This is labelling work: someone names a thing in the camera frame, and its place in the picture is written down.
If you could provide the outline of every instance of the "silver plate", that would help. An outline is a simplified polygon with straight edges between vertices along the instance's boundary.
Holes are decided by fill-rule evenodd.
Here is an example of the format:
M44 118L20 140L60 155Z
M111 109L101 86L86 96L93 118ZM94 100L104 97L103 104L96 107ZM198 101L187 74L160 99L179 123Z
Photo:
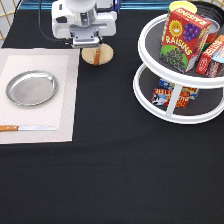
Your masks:
M45 71L28 71L13 78L7 88L8 98L21 106L34 106L49 100L57 90L57 81Z

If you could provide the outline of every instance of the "two-tier shelf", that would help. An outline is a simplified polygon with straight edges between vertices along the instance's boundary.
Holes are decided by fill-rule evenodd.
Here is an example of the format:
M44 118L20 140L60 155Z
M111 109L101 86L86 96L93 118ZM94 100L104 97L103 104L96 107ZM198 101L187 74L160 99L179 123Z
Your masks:
M218 116L224 109L224 77L207 78L196 73L196 66L186 74L178 73L159 59L161 37L167 15L150 21L142 30L138 51L143 61L134 81L134 93L140 104L155 116L179 124L197 124ZM151 103L154 89L159 87L159 79L175 83L168 107ZM183 86L200 88L195 100L190 100L186 108L175 107Z

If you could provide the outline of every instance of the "raisins box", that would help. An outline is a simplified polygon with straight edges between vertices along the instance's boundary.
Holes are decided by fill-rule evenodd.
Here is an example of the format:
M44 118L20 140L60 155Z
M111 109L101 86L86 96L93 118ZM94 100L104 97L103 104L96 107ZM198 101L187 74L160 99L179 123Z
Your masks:
M160 58L181 73L189 71L201 54L211 24L186 9L172 11Z

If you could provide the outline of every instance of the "butter knife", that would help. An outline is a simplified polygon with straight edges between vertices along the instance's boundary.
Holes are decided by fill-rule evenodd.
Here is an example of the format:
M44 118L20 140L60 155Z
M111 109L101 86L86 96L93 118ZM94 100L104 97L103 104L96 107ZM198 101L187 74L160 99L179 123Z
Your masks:
M16 126L16 125L0 125L1 131L56 131L57 128L51 126Z

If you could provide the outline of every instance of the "black tablecloth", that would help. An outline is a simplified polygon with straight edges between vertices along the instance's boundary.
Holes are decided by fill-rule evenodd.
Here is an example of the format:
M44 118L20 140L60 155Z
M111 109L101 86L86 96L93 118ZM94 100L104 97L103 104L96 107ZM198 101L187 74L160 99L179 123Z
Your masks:
M0 146L0 223L224 223L224 113L173 124L133 92L140 32L164 13L121 11L113 60L80 58L72 142ZM51 35L50 12L42 24ZM36 11L18 12L4 47L70 48L43 39Z

